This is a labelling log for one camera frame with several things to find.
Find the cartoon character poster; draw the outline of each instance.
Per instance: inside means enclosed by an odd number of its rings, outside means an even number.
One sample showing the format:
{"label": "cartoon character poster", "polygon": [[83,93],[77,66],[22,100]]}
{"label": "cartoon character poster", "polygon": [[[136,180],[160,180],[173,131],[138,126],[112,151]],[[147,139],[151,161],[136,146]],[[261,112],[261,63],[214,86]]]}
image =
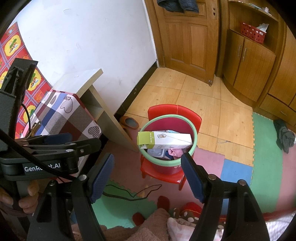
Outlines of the cartoon character poster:
{"label": "cartoon character poster", "polygon": [[[32,60],[24,41],[21,37],[17,23],[13,24],[3,35],[0,40],[0,88],[9,67],[15,58],[24,58]],[[44,95],[51,89],[50,84],[46,81],[38,68],[35,69],[32,79],[26,90],[24,104],[32,115],[37,105],[40,103]],[[17,119],[17,127],[15,138],[19,138],[28,122],[28,117],[23,108]]]}

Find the finger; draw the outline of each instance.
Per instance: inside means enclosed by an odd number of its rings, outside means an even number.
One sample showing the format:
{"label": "finger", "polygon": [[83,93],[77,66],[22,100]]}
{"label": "finger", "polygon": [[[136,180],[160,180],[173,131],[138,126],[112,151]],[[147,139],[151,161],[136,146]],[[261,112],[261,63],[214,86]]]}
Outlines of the finger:
{"label": "finger", "polygon": [[33,206],[28,207],[28,208],[24,208],[23,209],[24,213],[34,213],[37,208],[37,205],[38,205],[38,200]]}
{"label": "finger", "polygon": [[39,184],[37,180],[32,180],[28,186],[28,194],[34,196],[39,191]]}
{"label": "finger", "polygon": [[38,193],[36,193],[33,197],[26,196],[19,200],[19,206],[23,209],[29,208],[35,205],[38,200]]}
{"label": "finger", "polygon": [[0,202],[4,202],[8,205],[13,205],[13,199],[11,196],[8,195],[8,193],[0,187]]}

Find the plastic bucket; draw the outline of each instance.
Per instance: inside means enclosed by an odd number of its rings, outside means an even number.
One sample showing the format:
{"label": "plastic bucket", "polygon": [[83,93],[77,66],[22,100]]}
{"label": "plastic bucket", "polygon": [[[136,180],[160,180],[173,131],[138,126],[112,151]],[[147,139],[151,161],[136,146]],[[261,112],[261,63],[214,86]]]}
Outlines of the plastic bucket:
{"label": "plastic bucket", "polygon": [[[193,156],[197,145],[197,131],[189,119],[181,115],[162,115],[146,123],[140,131],[162,130],[172,130],[179,133],[190,134],[193,145],[189,150],[189,154]],[[153,164],[154,169],[160,173],[172,175],[182,170],[181,158],[172,161],[163,161],[150,156],[146,150],[141,149],[140,146],[139,149],[141,154]]]}

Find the red plastic basket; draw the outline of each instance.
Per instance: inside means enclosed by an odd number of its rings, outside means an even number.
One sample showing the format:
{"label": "red plastic basket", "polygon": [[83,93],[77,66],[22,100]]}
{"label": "red plastic basket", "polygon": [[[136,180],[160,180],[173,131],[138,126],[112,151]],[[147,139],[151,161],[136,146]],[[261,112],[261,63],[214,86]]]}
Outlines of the red plastic basket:
{"label": "red plastic basket", "polygon": [[263,43],[266,33],[252,25],[241,23],[241,34],[258,43]]}

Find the black baseboard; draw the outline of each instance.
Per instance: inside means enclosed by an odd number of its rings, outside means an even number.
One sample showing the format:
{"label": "black baseboard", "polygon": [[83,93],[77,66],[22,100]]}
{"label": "black baseboard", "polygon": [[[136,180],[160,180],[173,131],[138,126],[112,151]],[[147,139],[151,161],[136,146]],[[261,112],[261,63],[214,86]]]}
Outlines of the black baseboard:
{"label": "black baseboard", "polygon": [[151,77],[151,75],[154,73],[156,69],[157,69],[157,64],[155,62],[150,67],[150,69],[144,74],[144,76],[140,79],[140,81],[136,84],[136,86],[133,88],[133,90],[130,92],[130,94],[124,100],[124,102],[120,105],[120,107],[114,114],[117,121],[119,121],[120,117],[124,116],[127,109],[133,103],[137,95],[140,93],[141,89],[144,87],[144,85],[147,83],[148,79]]}

